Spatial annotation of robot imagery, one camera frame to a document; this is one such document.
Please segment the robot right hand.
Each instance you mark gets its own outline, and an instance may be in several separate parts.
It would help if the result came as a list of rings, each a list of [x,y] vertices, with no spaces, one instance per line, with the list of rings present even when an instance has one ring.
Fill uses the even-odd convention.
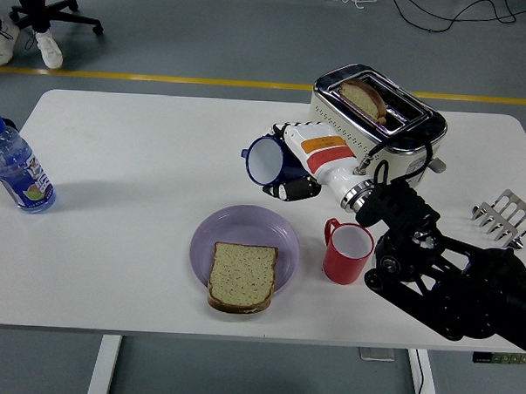
[[[314,198],[327,186],[342,209],[356,213],[363,207],[373,190],[372,178],[356,172],[359,160],[334,127],[324,122],[285,123],[273,125],[270,133],[303,173],[263,186],[265,193],[293,202]]]

